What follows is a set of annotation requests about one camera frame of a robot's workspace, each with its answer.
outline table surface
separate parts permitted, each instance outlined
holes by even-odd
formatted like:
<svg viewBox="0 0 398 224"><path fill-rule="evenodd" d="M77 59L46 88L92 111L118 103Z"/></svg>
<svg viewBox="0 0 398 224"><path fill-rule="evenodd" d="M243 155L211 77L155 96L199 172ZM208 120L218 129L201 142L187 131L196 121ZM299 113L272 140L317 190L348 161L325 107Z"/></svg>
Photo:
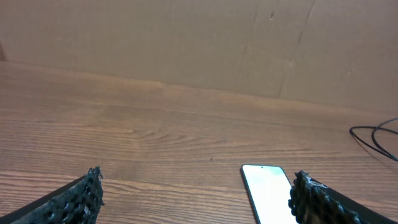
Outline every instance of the table surface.
<svg viewBox="0 0 398 224"><path fill-rule="evenodd" d="M239 168L270 164L398 221L398 164L348 132L392 117L0 62L0 215L100 165L98 223L255 223Z"/></svg>

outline white phone screen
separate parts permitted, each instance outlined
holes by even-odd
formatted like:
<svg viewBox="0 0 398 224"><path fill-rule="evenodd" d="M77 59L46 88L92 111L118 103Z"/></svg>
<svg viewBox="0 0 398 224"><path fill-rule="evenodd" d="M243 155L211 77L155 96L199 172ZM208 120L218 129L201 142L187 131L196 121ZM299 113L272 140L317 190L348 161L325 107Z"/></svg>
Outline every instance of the white phone screen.
<svg viewBox="0 0 398 224"><path fill-rule="evenodd" d="M260 224L297 224L288 206L292 187L282 168L243 165L242 170Z"/></svg>

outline cardboard wall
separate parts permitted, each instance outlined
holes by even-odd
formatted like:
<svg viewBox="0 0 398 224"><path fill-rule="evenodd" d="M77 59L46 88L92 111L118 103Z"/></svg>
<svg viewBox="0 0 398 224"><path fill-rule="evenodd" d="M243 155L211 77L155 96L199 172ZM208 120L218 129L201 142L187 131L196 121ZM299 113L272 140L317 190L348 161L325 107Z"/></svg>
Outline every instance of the cardboard wall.
<svg viewBox="0 0 398 224"><path fill-rule="evenodd" d="M396 0L1 0L6 60L398 112Z"/></svg>
<svg viewBox="0 0 398 224"><path fill-rule="evenodd" d="M6 56L4 55L4 51L2 50L2 45L0 42L0 61L5 61L6 60Z"/></svg>

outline wooden table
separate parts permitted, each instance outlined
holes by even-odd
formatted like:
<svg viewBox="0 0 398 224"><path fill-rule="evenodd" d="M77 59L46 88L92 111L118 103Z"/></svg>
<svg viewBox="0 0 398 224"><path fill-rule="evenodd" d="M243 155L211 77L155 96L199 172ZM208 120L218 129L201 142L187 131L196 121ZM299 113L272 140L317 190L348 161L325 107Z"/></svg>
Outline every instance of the wooden table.
<svg viewBox="0 0 398 224"><path fill-rule="evenodd" d="M392 117L1 62L0 215L100 165L98 223L255 223L239 168L272 164L398 221L398 163L348 133Z"/></svg>

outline smartphone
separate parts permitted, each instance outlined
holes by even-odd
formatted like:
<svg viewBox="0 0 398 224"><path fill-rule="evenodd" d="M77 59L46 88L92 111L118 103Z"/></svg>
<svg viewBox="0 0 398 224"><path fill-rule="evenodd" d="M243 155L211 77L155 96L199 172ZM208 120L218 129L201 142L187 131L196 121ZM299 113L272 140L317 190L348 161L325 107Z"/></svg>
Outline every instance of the smartphone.
<svg viewBox="0 0 398 224"><path fill-rule="evenodd" d="M297 224L288 206L292 186L281 167L243 165L241 172L258 224Z"/></svg>

